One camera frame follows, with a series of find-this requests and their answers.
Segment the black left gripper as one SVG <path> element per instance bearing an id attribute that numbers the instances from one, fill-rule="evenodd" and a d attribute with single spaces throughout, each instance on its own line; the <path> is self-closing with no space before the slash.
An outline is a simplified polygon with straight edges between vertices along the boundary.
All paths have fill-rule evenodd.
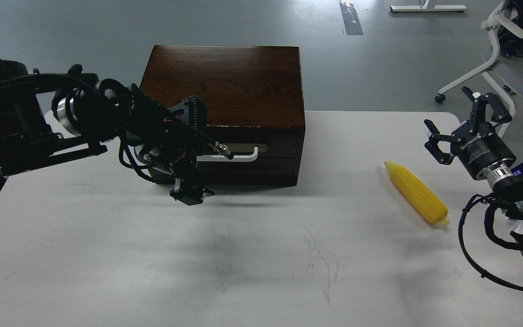
<path id="1" fill-rule="evenodd" d="M 234 155 L 205 133 L 205 102 L 191 95 L 166 108 L 147 95 L 131 95 L 126 104 L 125 167 L 150 182 L 173 182 L 170 197 L 185 205 L 214 196 L 202 182 L 197 157 L 231 161 Z"/>

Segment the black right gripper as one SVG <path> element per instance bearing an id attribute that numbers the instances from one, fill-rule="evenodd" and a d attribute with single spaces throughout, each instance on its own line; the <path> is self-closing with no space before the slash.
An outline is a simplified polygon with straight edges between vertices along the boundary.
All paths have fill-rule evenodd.
<path id="1" fill-rule="evenodd" d="M 473 103 L 468 122 L 480 123 L 479 130 L 471 133 L 470 124 L 465 122 L 452 132 L 452 135 L 444 135 L 440 134 L 430 119 L 425 119 L 424 124 L 430 135 L 424 147 L 439 164 L 450 165 L 454 157 L 457 157 L 473 180 L 486 179 L 482 170 L 488 166 L 496 162 L 510 166 L 516 161 L 516 156 L 497 135 L 492 124 L 487 123 L 486 108 L 491 108 L 490 121 L 496 124 L 508 124 L 512 115 L 500 97 L 494 93 L 473 93 L 467 86 L 461 87 L 461 90 Z M 439 147 L 440 142 L 452 143 L 451 152 L 442 151 Z"/>

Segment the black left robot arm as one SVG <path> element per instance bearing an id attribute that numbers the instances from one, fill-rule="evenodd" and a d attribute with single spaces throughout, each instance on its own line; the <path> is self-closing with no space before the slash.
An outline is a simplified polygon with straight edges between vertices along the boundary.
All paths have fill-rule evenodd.
<path id="1" fill-rule="evenodd" d="M 206 106 L 197 96 L 168 109 L 136 84 L 99 80 L 80 64 L 66 73 L 30 73 L 21 62 L 0 59 L 2 176 L 100 155 L 118 139 L 123 166 L 152 183 L 172 184 L 173 199 L 195 205 L 214 195 L 198 158 L 234 158 L 205 127 Z"/>

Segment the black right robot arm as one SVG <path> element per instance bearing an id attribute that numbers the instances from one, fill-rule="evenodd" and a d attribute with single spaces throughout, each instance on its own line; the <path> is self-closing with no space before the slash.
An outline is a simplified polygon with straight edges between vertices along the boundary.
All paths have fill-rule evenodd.
<path id="1" fill-rule="evenodd" d="M 486 235 L 501 247 L 523 251 L 523 163 L 514 166 L 516 156 L 496 132 L 496 127 L 511 122 L 512 116 L 496 94 L 474 93 L 465 86 L 462 91 L 473 103 L 469 119 L 448 135 L 425 120 L 430 132 L 425 148 L 438 163 L 450 165 L 457 158 L 473 180 L 488 182 L 492 195 L 486 210 Z M 498 208 L 512 223 L 513 243 L 493 231 Z"/>

